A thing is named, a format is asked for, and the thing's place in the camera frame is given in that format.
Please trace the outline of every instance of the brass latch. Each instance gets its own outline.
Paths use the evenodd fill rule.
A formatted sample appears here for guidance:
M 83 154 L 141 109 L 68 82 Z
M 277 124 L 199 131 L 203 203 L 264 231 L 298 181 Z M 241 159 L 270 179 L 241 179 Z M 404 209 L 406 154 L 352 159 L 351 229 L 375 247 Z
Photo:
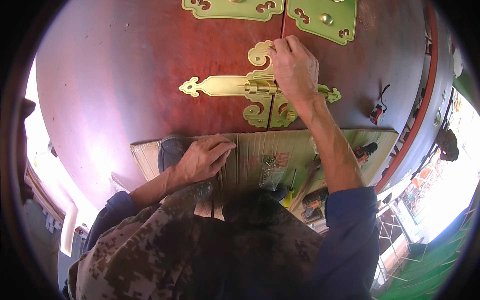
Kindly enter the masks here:
M 198 77 L 192 77 L 189 81 L 182 84 L 179 89 L 193 97 L 198 97 L 198 91 L 202 91 L 209 96 L 245 96 L 252 102 L 261 103 L 263 110 L 258 105 L 253 104 L 243 111 L 245 120 L 255 127 L 268 127 L 270 106 L 273 103 L 269 127 L 287 127 L 297 118 L 297 112 L 288 100 L 285 99 L 280 87 L 275 83 L 273 65 L 266 51 L 271 45 L 272 41 L 269 40 L 259 42 L 248 51 L 248 60 L 256 67 L 265 65 L 268 57 L 270 63 L 266 69 L 255 70 L 245 76 L 209 76 L 201 83 L 197 83 Z M 330 91 L 325 85 L 319 84 L 318 91 L 331 103 L 342 97 L 336 88 Z

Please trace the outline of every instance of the screwdriver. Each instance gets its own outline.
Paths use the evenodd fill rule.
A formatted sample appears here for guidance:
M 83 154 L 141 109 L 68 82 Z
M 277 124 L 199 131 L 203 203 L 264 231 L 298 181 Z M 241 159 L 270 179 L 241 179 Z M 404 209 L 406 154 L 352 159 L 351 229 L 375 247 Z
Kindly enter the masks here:
M 290 203 L 292 202 L 292 196 L 293 193 L 295 192 L 295 188 L 293 187 L 293 183 L 295 182 L 295 177 L 297 176 L 297 169 L 293 172 L 293 178 L 292 178 L 292 184 L 288 188 L 288 193 L 285 199 L 283 199 L 283 206 L 284 207 L 289 207 Z

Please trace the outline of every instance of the cardboard box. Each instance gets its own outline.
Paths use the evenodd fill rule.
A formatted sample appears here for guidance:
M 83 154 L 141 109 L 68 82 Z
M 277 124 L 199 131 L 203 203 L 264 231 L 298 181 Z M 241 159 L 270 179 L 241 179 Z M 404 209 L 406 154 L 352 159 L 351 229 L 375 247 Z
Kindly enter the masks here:
M 398 138 L 395 131 L 374 131 L 374 130 L 342 130 L 352 149 L 364 146 L 371 142 L 378 144 L 378 149 L 362 167 L 365 182 L 370 182 L 378 171 L 379 166 L 387 158 Z M 293 172 L 297 169 L 295 179 L 295 193 L 300 189 L 307 177 L 305 166 L 316 158 L 314 149 L 309 143 L 311 136 L 309 130 L 290 130 L 274 132 L 255 133 L 226 133 L 228 139 L 237 144 L 235 151 L 232 151 L 226 164 L 218 175 L 218 181 L 223 197 L 231 193 L 247 191 L 258 188 L 262 169 L 263 156 L 276 156 L 277 166 L 285 168 L 281 183 L 289 186 Z M 188 138 L 191 142 L 204 138 L 197 136 Z M 160 141 L 144 144 L 133 144 L 131 152 L 137 165 L 142 171 L 145 179 L 152 180 L 159 175 L 157 166 L 157 155 Z M 326 186 L 323 172 L 317 174 L 310 192 Z M 210 216 L 211 205 L 209 203 L 198 204 L 196 213 L 201 216 Z M 215 204 L 215 217 L 223 219 L 221 215 L 221 203 Z M 293 212 L 298 218 L 303 211 Z

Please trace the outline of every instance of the red wooden door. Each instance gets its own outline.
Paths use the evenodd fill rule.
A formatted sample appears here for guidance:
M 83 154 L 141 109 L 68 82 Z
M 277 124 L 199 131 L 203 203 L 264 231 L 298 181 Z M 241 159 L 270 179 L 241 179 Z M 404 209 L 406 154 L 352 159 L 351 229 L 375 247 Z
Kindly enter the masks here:
M 319 17 L 305 13 L 310 18 Z M 340 100 L 328 103 L 340 128 L 402 132 L 423 69 L 425 21 L 421 1 L 358 0 L 355 38 L 345 46 L 301 31 L 295 20 L 285 14 L 282 36 L 289 35 L 296 35 L 318 59 L 318 83 L 330 89 L 336 87 L 341 93 Z M 387 84 L 390 87 L 384 99 L 388 109 L 377 127 L 370 122 L 370 113 Z M 287 129 L 305 128 L 297 119 Z
M 175 1 L 71 0 L 37 54 L 37 85 L 48 133 L 62 163 L 100 208 L 111 172 L 129 189 L 144 182 L 131 143 L 217 132 L 255 132 L 242 96 L 186 95 L 193 76 L 246 75 L 247 53 L 280 37 L 268 22 L 194 18 Z

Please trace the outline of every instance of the brass hardware plate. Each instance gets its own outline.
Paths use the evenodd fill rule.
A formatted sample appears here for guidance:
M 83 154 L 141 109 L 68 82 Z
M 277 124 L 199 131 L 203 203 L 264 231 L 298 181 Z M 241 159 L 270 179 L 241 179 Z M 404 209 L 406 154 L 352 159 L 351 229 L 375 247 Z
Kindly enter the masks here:
M 318 85 L 318 92 L 325 97 L 325 100 L 334 103 L 338 101 L 342 95 L 334 87 L 332 91 L 323 84 Z M 297 112 L 282 93 L 276 93 L 273 101 L 272 119 L 270 121 L 270 128 L 272 127 L 288 127 L 297 118 Z
M 274 107 L 270 128 L 287 127 L 298 115 L 275 83 L 272 60 L 267 53 L 267 48 L 271 45 L 272 41 L 270 40 L 259 42 L 254 48 L 248 51 L 248 60 L 255 67 L 265 65 L 268 58 L 269 64 L 263 70 L 254 70 L 244 76 L 209 76 L 200 83 L 198 83 L 198 77 L 192 77 L 190 80 L 184 82 L 179 87 L 179 90 L 193 97 L 198 97 L 198 91 L 202 91 L 209 96 L 245 96 L 245 98 L 252 102 L 260 103 L 263 106 L 263 110 L 260 106 L 252 104 L 243 111 L 243 118 L 247 120 L 250 125 L 259 128 L 268 127 L 270 107 L 273 103 Z M 322 84 L 318 85 L 318 91 L 331 103 L 342 97 L 336 88 L 330 91 L 327 86 Z
M 260 67 L 267 62 L 266 49 L 272 45 L 272 41 L 259 42 L 248 51 L 248 60 L 252 65 Z M 261 103 L 263 111 L 258 105 L 250 105 L 243 111 L 243 117 L 255 127 L 267 128 L 272 94 L 276 92 L 274 83 L 273 67 L 271 60 L 266 69 L 255 70 L 245 76 L 209 76 L 201 83 L 198 77 L 192 77 L 180 86 L 180 90 L 186 94 L 198 97 L 198 91 L 209 96 L 245 96 L 252 102 Z
M 357 0 L 290 0 L 287 14 L 300 30 L 346 45 L 355 36 Z
M 242 19 L 266 22 L 282 14 L 285 0 L 182 0 L 197 19 Z

